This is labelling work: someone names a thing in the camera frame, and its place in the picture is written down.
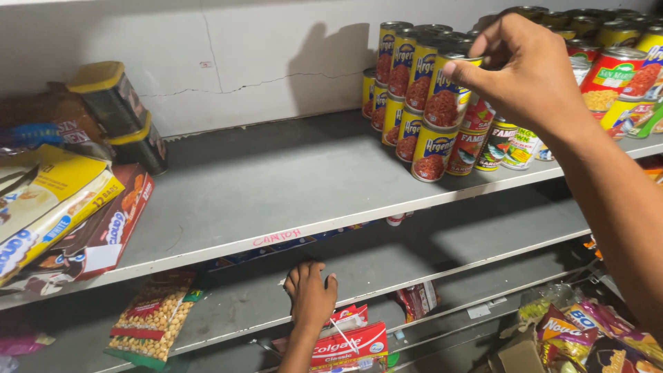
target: wall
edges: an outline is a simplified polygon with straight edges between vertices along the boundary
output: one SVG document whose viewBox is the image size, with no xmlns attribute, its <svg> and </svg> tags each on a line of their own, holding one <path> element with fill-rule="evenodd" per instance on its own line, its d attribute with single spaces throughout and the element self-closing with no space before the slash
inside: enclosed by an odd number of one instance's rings
<svg viewBox="0 0 663 373">
<path fill-rule="evenodd" d="M 553 10 L 653 0 L 545 0 Z M 525 5 L 541 5 L 525 1 Z M 518 0 L 97 0 L 0 7 L 0 94 L 120 60 L 163 136 L 358 108 L 379 23 L 467 31 Z"/>
</svg>

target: snack box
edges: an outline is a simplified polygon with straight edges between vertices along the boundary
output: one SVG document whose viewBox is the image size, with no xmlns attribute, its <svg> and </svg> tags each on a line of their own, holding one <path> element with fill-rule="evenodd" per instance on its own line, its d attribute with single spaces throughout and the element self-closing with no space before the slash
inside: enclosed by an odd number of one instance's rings
<svg viewBox="0 0 663 373">
<path fill-rule="evenodd" d="M 107 162 L 51 145 L 5 159 L 0 169 L 15 170 L 26 157 L 36 159 L 38 169 L 27 188 L 2 206 L 0 286 L 124 190 Z"/>
<path fill-rule="evenodd" d="M 115 269 L 147 201 L 152 177 L 137 163 L 112 167 L 125 190 L 16 276 L 6 289 L 42 295 Z"/>
</svg>

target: hand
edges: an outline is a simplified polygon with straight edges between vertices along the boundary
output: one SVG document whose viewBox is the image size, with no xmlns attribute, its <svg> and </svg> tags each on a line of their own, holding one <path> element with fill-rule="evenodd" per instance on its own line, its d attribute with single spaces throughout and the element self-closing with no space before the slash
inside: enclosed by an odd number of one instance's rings
<svg viewBox="0 0 663 373">
<path fill-rule="evenodd" d="M 305 261 L 290 271 L 285 288 L 292 297 L 292 321 L 317 333 L 329 321 L 336 306 L 338 281 L 336 274 L 327 277 L 327 289 L 320 271 L 323 263 Z"/>
<path fill-rule="evenodd" d="M 470 56 L 484 56 L 488 67 L 448 62 L 443 74 L 477 92 L 511 123 L 544 136 L 572 131 L 573 115 L 591 115 L 578 89 L 564 39 L 528 19 L 510 13 L 488 26 Z"/>
</svg>

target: red can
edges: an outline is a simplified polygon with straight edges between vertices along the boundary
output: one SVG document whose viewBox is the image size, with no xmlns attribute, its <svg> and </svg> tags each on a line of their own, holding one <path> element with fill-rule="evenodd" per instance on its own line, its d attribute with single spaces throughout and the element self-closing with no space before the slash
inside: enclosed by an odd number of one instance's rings
<svg viewBox="0 0 663 373">
<path fill-rule="evenodd" d="M 486 137 L 488 137 L 488 129 L 483 132 L 475 132 L 461 128 L 453 144 L 446 173 L 455 176 L 468 175 L 477 162 Z"/>
<path fill-rule="evenodd" d="M 605 111 L 642 67 L 647 53 L 626 46 L 606 48 L 580 85 L 587 108 Z"/>
<path fill-rule="evenodd" d="M 566 41 L 566 50 L 569 53 L 569 57 L 582 57 L 588 62 L 594 62 L 594 60 L 599 56 L 602 46 L 597 42 L 583 40 L 583 39 L 571 39 Z"/>
<path fill-rule="evenodd" d="M 495 110 L 479 94 L 472 92 L 469 97 L 465 118 L 461 124 L 461 131 L 488 131 L 493 122 Z"/>
</svg>

